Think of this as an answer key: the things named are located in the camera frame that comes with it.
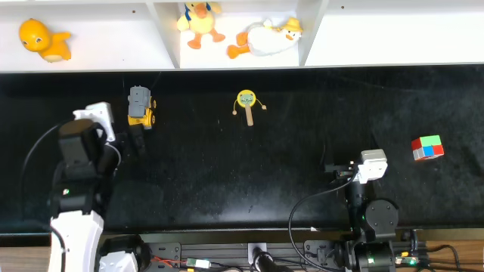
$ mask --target yellow hat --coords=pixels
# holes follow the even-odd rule
[[[303,29],[299,26],[299,20],[296,18],[289,18],[285,26],[282,26],[283,29],[287,29],[289,31],[297,31],[302,32]]]

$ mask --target blue square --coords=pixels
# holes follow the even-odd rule
[[[433,148],[432,147],[423,147],[423,155],[424,156],[433,156]]]

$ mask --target plush duck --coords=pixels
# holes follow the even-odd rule
[[[70,51],[66,43],[70,33],[52,33],[43,23],[35,19],[25,21],[20,26],[19,33],[25,49],[38,52],[44,60],[50,63],[70,60]]]
[[[178,30],[185,31],[190,29],[195,33],[195,39],[188,42],[188,46],[193,49],[202,47],[201,41],[204,34],[210,33],[214,42],[225,40],[225,36],[218,33],[215,26],[215,18],[212,12],[219,14],[222,8],[215,2],[186,2],[185,14],[177,22]]]
[[[235,59],[240,54],[252,53],[256,56],[269,56],[293,47],[301,38],[303,29],[296,18],[290,18],[285,26],[275,28],[267,19],[264,23],[254,23],[246,32],[237,35],[237,44],[230,45],[227,54]]]

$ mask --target orange beak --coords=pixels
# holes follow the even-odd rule
[[[200,18],[203,19],[206,17],[206,13],[208,10],[206,9],[206,5],[203,3],[200,3],[195,6],[195,14]]]

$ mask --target white plush duck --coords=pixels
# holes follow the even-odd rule
[[[274,28],[272,22],[267,19],[264,23],[254,23],[246,32],[239,33],[239,47],[230,45],[227,54],[231,59],[249,52],[256,56],[277,54],[293,47],[302,33],[303,29],[296,18],[290,18],[281,28]]]

